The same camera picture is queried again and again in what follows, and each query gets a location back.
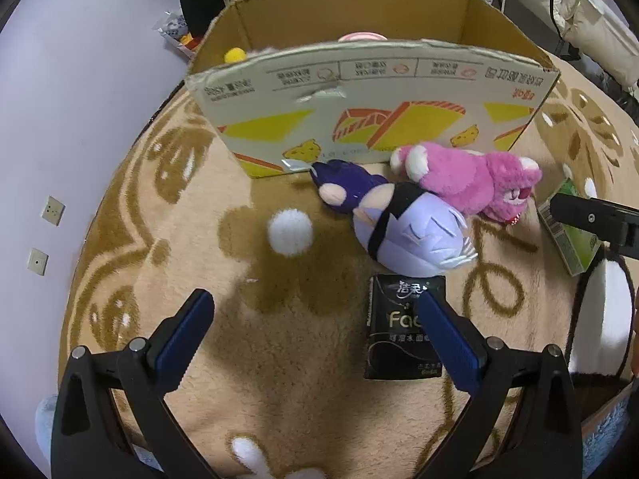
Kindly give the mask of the green tissue pack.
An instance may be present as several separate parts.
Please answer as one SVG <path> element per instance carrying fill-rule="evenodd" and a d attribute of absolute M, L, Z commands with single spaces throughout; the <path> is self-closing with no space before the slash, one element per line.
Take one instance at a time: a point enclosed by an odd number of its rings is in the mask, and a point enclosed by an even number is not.
<path fill-rule="evenodd" d="M 550 212 L 550 200 L 557 194 L 579 196 L 572 180 L 566 178 L 545 202 L 537 206 L 537 213 L 554 240 L 568 273 L 575 277 L 588 269 L 601 241 L 590 232 L 564 225 L 554 219 Z"/>

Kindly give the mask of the pink bear plush keychain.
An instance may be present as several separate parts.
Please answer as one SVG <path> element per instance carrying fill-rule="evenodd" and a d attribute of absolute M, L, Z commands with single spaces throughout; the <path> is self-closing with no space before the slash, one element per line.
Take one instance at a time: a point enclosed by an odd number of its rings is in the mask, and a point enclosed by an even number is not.
<path fill-rule="evenodd" d="M 397 148 L 390 166 L 461 214 L 500 224 L 519 221 L 543 177 L 536 161 L 509 151 L 479 154 L 430 142 Z"/>

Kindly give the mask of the black tissue pack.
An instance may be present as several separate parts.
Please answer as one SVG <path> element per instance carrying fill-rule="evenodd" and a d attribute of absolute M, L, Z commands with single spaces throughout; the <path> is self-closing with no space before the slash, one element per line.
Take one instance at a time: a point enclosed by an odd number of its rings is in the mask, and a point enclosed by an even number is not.
<path fill-rule="evenodd" d="M 366 319 L 368 381 L 415 381 L 442 375 L 442 363 L 417 315 L 420 296 L 445 291 L 445 279 L 370 278 Z"/>

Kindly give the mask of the purple haired plush doll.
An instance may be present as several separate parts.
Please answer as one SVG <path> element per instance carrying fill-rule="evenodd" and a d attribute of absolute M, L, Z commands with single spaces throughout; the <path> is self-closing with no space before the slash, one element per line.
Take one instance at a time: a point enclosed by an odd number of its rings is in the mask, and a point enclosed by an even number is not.
<path fill-rule="evenodd" d="M 361 246 L 393 273 L 432 278 L 478 257 L 464 215 L 415 183 L 342 160 L 313 163 L 311 177 L 321 201 L 350 214 Z"/>

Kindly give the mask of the pink swirl roll plush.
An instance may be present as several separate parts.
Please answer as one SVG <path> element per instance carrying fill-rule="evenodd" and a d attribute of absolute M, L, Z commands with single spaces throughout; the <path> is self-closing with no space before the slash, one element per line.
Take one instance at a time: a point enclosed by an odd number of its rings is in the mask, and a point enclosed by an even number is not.
<path fill-rule="evenodd" d="M 356 42 L 356 41 L 387 41 L 388 38 L 377 34 L 377 32 L 350 32 L 341 36 L 339 42 Z"/>

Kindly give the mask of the white fluffy pompom plush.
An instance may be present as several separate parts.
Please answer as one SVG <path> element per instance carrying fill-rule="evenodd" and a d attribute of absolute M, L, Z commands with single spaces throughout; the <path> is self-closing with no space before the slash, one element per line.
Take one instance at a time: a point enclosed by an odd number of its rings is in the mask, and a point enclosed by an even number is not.
<path fill-rule="evenodd" d="M 234 64 L 245 61 L 247 53 L 242 48 L 233 48 L 224 54 L 225 64 Z"/>

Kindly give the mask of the beige patterned rug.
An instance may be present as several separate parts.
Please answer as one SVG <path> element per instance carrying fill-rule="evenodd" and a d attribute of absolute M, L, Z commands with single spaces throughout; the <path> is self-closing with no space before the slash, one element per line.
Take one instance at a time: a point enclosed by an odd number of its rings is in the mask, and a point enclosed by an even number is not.
<path fill-rule="evenodd" d="M 513 348 L 561 346 L 589 418 L 630 380 L 632 259 L 566 271 L 534 209 L 476 218 L 478 258 L 449 304 Z M 446 376 L 368 381 L 368 284 L 379 267 L 306 174 L 253 180 L 180 91 L 109 185 L 77 265 L 60 354 L 148 336 L 197 288 L 216 317 L 170 409 L 220 475 L 409 478 L 466 403 Z"/>

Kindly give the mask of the open cardboard box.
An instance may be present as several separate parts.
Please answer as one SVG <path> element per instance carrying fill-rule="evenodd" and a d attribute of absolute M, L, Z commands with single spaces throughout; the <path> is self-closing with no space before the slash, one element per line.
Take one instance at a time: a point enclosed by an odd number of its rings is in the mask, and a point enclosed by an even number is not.
<path fill-rule="evenodd" d="M 350 32 L 388 40 L 338 41 Z M 225 64 L 233 48 L 247 58 Z M 237 0 L 185 84 L 244 171 L 268 177 L 423 141 L 509 150 L 559 76 L 483 0 Z"/>

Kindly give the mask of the snack bags on floor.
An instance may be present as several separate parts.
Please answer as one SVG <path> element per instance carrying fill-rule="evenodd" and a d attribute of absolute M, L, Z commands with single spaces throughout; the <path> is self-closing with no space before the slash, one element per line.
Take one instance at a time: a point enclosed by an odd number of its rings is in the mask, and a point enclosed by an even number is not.
<path fill-rule="evenodd" d="M 191 34 L 181 10 L 163 13 L 153 26 L 153 29 L 163 37 L 169 46 L 175 48 L 187 58 L 194 57 L 199 39 Z"/>

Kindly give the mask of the lower wall outlet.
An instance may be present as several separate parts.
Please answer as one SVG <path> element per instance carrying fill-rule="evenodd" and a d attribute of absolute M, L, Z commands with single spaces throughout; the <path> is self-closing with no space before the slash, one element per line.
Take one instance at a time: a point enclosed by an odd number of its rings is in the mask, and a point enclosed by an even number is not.
<path fill-rule="evenodd" d="M 27 269 L 32 271 L 38 276 L 43 276 L 46 273 L 47 265 L 49 262 L 49 255 L 32 247 L 30 249 L 27 261 Z"/>

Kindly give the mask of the wall outlet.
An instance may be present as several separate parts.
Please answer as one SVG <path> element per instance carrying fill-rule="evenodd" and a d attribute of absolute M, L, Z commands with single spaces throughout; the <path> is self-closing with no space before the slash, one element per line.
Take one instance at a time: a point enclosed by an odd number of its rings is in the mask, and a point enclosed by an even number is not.
<path fill-rule="evenodd" d="M 52 196 L 49 196 L 46 203 L 44 203 L 41 218 L 54 226 L 58 226 L 60 225 L 64 210 L 64 203 Z"/>
<path fill-rule="evenodd" d="M 49 255 L 32 247 L 30 249 L 27 261 L 27 269 L 32 271 L 38 276 L 43 276 L 46 273 L 47 265 L 49 262 Z"/>

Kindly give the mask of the upper wall outlet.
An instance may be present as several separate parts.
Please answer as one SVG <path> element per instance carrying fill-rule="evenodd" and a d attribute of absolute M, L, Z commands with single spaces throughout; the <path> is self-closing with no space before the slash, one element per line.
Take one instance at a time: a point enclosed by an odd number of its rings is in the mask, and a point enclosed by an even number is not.
<path fill-rule="evenodd" d="M 52 196 L 49 196 L 46 203 L 44 203 L 41 218 L 54 226 L 58 226 L 60 225 L 64 210 L 64 203 Z"/>

